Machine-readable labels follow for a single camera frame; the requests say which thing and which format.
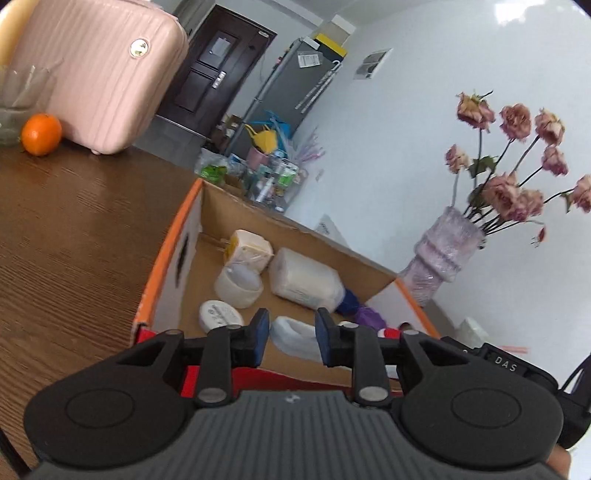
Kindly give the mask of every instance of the gray ribbed surface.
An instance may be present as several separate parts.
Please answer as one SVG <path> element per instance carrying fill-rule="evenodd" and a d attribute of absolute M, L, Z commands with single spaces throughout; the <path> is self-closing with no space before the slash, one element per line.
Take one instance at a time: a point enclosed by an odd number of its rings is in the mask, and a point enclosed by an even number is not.
<path fill-rule="evenodd" d="M 410 445 L 386 412 L 341 392 L 244 392 L 198 411 L 185 433 L 134 466 L 75 472 L 43 464 L 27 480 L 559 480 L 545 465 L 511 473 L 460 470 Z"/>

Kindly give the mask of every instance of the refrigerator door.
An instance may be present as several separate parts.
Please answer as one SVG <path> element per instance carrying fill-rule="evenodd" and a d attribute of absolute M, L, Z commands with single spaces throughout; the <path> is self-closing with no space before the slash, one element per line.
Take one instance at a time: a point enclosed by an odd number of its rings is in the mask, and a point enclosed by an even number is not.
<path fill-rule="evenodd" d="M 303 52 L 315 53 L 314 49 L 305 42 L 296 42 L 293 49 L 285 55 L 284 61 L 271 74 L 269 82 L 261 89 L 258 98 L 254 100 L 245 115 L 245 123 L 267 120 L 268 115 L 265 110 L 270 110 L 282 121 L 290 124 L 292 134 L 296 131 L 310 108 L 304 113 L 302 110 L 313 100 L 318 90 L 314 90 L 308 98 L 306 96 L 315 86 L 321 86 L 318 83 L 322 78 L 326 80 L 327 73 L 335 66 L 319 54 L 322 62 L 320 65 L 301 68 L 298 54 Z M 240 158 L 246 158 L 252 146 L 251 139 L 243 129 L 240 129 L 236 135 L 238 136 L 236 141 L 230 145 L 229 152 L 226 153 L 234 153 Z"/>

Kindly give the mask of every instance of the open box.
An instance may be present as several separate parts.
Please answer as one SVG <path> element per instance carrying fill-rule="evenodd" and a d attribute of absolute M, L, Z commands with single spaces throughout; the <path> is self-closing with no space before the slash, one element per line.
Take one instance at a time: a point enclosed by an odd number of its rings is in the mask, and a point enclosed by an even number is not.
<path fill-rule="evenodd" d="M 275 252 L 287 247 L 334 268 L 345 287 L 378 311 L 388 326 L 408 322 L 417 330 L 438 336 L 394 273 L 200 179 L 183 202 L 158 254 L 134 319 L 133 342 L 146 329 L 156 333 L 181 329 L 186 338 L 205 336 L 198 323 L 199 307 L 206 300 L 217 299 L 213 283 L 223 267 L 228 239 L 238 229 L 261 235 Z M 273 295 L 267 270 L 261 277 L 262 295 L 252 307 L 240 310 L 245 323 L 263 307 L 269 310 L 271 321 L 288 316 L 314 325 L 314 311 Z M 337 323 L 344 320 L 337 314 L 333 317 Z M 351 382 L 349 370 L 288 356 L 271 341 L 261 368 L 305 381 L 333 385 Z"/>

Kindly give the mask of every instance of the orange fruit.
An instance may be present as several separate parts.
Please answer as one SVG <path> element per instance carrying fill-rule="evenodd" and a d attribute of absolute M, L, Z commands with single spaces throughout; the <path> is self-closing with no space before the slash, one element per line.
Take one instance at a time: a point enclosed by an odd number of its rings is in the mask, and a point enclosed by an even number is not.
<path fill-rule="evenodd" d="M 21 142 L 31 155 L 42 157 L 53 152 L 60 144 L 61 123 L 51 115 L 37 113 L 22 128 Z"/>

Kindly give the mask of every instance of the gray floor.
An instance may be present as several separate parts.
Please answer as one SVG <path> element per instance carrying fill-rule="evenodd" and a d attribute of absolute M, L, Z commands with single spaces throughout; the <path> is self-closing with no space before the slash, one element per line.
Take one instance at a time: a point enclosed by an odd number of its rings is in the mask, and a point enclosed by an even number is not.
<path fill-rule="evenodd" d="M 155 116 L 146 132 L 136 140 L 134 145 L 179 167 L 193 171 L 204 142 L 203 137 Z"/>

